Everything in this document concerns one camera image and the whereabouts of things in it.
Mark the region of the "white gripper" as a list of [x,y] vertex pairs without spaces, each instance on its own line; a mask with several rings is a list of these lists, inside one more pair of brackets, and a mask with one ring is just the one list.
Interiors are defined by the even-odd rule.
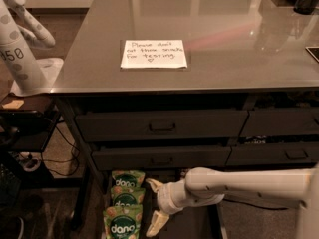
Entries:
[[160,211],[153,213],[151,224],[147,230],[147,237],[156,236],[169,221],[169,216],[181,212],[187,207],[202,207],[221,202],[223,194],[210,193],[208,196],[196,196],[185,185],[184,180],[163,184],[152,178],[146,183],[153,193],[157,194],[157,204]]

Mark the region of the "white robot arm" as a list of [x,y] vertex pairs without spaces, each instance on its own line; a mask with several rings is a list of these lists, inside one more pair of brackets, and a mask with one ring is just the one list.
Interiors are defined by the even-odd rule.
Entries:
[[147,235],[153,237],[169,218],[186,207],[219,203],[226,194],[259,193],[263,199],[288,199],[299,203],[296,239],[319,237],[319,165],[304,169],[222,172],[205,167],[189,170],[178,182],[146,182],[157,195]]

